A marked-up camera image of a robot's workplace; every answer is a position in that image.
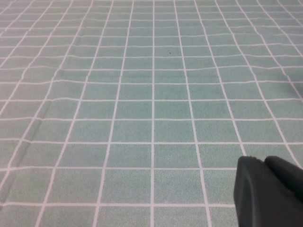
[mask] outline grid pattern tablecloth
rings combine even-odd
[[[303,1],[0,2],[1,227],[236,227],[238,157],[303,165]]]

